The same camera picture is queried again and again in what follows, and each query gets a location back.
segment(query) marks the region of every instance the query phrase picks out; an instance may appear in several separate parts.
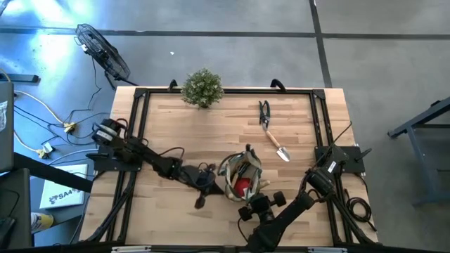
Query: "yellow cable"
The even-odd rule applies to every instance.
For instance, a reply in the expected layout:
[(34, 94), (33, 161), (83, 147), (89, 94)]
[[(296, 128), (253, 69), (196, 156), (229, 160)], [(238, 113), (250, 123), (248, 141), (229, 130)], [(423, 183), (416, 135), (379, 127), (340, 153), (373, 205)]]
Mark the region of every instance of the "yellow cable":
[(25, 144), (22, 142), (22, 140), (20, 140), (19, 136), (15, 133), (15, 131), (14, 131), (14, 136), (17, 138), (17, 140), (19, 141), (19, 143), (22, 144), (22, 146), (24, 146), (24, 147), (26, 147), (27, 149), (29, 149), (29, 150), (34, 151), (34, 152), (37, 153), (37, 150), (32, 149), (32, 148), (28, 147), (27, 145), (25, 145)]
[(11, 78), (9, 78), (8, 74), (6, 74), (5, 70), (3, 70), (2, 68), (0, 68), (0, 71), (3, 72), (3, 74), (4, 74), (5, 77), (7, 78), (8, 82), (11, 82)]
[(30, 98), (33, 98), (34, 100), (36, 100), (37, 102), (39, 102), (39, 103), (41, 103), (54, 117), (55, 117), (55, 119), (56, 120), (58, 120), (61, 124), (64, 124), (60, 119), (58, 119), (58, 117), (50, 110), (50, 108), (46, 105), (46, 104), (44, 104), (44, 102), (42, 102), (42, 101), (40, 101), (39, 99), (37, 99), (37, 98), (35, 98), (34, 96), (32, 96), (32, 95), (29, 95), (28, 93), (26, 93), (26, 92), (23, 92), (23, 91), (14, 91), (14, 92), (18, 92), (18, 93), (22, 93), (22, 94), (24, 94), (24, 95), (27, 95), (27, 96), (29, 96)]

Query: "potted plant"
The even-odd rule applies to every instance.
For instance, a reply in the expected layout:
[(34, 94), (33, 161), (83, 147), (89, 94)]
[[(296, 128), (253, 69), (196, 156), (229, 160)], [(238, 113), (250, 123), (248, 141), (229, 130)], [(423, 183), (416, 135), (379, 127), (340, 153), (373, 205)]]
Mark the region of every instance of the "potted plant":
[(214, 102), (219, 102), (224, 95), (221, 78), (203, 68), (190, 74), (184, 83), (181, 93), (183, 101), (201, 108), (208, 108)]

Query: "gray floor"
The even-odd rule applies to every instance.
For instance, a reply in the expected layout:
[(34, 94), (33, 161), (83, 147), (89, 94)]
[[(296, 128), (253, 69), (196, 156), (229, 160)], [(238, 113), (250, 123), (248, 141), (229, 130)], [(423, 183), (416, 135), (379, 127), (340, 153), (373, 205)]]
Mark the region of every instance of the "gray floor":
[[(104, 30), (314, 31), (307, 0), (43, 2), (13, 0), (0, 17), (0, 27), (73, 28), (88, 22)], [(323, 32), (450, 33), (448, 1), (316, 0), (316, 5)], [(171, 79), (180, 83), (188, 73), (208, 67), (222, 76), (225, 85), (267, 86), (272, 78), (291, 87), (324, 85), (315, 39), (107, 39), (128, 63), (130, 80), (140, 84), (168, 85)], [(417, 161), (406, 136), (391, 141), (386, 135), (434, 101), (450, 95), (450, 41), (325, 39), (324, 44), (333, 87), (345, 90), (355, 138), (361, 147), (373, 149), (365, 159), (366, 179), (379, 240), (391, 246), (450, 251), (450, 206), (411, 206), (424, 193)], [(39, 97), (60, 117), (85, 108), (96, 90), (91, 59), (72, 35), (0, 34), (0, 66), (7, 72), (39, 75), (38, 86), (18, 84), (16, 89)], [(80, 113), (75, 119), (109, 112), (114, 93), (99, 66), (97, 70), (97, 83), (103, 89), (95, 98), (94, 111)], [(19, 97), (16, 105), (53, 121), (43, 107), (29, 98)], [(78, 134), (89, 133), (91, 123), (100, 118), (83, 124)], [(18, 115), (15, 130), (34, 147), (51, 136)], [(84, 148), (58, 146), (55, 157)], [(36, 157), (18, 143), (15, 149)], [(43, 232), (37, 244), (55, 243), (45, 240), (46, 233), (59, 235), (61, 242), (67, 242), (72, 235), (70, 227), (73, 229), (73, 224)]]

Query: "electric fan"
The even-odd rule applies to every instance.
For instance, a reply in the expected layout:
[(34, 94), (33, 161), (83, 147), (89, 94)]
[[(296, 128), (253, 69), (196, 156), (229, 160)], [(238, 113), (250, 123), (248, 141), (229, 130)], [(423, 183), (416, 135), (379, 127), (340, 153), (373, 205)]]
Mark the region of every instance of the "electric fan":
[(81, 24), (75, 30), (80, 46), (83, 51), (105, 70), (105, 77), (109, 81), (112, 89), (115, 90), (108, 74), (117, 81), (124, 81), (131, 85), (137, 84), (128, 81), (130, 70), (125, 61), (120, 57), (117, 49), (112, 46), (97, 30), (88, 24)]

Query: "wooden tabletop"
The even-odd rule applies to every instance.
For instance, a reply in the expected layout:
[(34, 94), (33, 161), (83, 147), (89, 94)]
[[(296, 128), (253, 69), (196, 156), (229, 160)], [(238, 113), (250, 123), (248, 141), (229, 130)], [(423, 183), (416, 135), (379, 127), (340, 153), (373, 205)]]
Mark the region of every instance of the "wooden tabletop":
[[(113, 119), (129, 119), (134, 89), (117, 88), (111, 112)], [(325, 92), (331, 127), (336, 137), (349, 125), (344, 92), (342, 89), (325, 89)], [(290, 162), (278, 157), (276, 149), (262, 131), (259, 100), (270, 103), (269, 130), (289, 150)], [(321, 129), (324, 129), (319, 102), (317, 104)], [(141, 107), (142, 102), (135, 129), (139, 125)], [(177, 146), (184, 147), (184, 164), (195, 166), (201, 162), (219, 164), (227, 155), (243, 151), (245, 144), (250, 143), (262, 161), (262, 178), (271, 181), (262, 192), (272, 198), (273, 193), (281, 190), (288, 202), (296, 196), (304, 172), (315, 162), (313, 150), (316, 139), (311, 106), (309, 98), (304, 95), (226, 94), (220, 103), (215, 103), (210, 109), (199, 110), (196, 106), (185, 104), (179, 94), (153, 94), (144, 138), (149, 140), (148, 146), (157, 153)], [(325, 134), (323, 142), (327, 143)], [(351, 128), (337, 144), (354, 144)], [(197, 210), (194, 203), (198, 191), (178, 181), (160, 178), (150, 165), (144, 164), (134, 190), (127, 244), (245, 245), (237, 227), (238, 209), (243, 206), (242, 202), (231, 202), (223, 195), (210, 195), (206, 197), (205, 206)], [(116, 180), (117, 172), (112, 171), (104, 173), (94, 182), (80, 240), (89, 237), (110, 211)], [(361, 179), (345, 174), (342, 182), (352, 197), (368, 200)], [(283, 208), (274, 207), (275, 215)], [(123, 208), (118, 215), (115, 236), (120, 231), (122, 211)], [(337, 223), (340, 236), (344, 238), (339, 216)], [(241, 222), (241, 228), (248, 236), (258, 224), (258, 218), (254, 217)], [(377, 240), (368, 224), (358, 224), (370, 239)], [(315, 204), (299, 216), (286, 229), (280, 245), (332, 245), (326, 205)]]

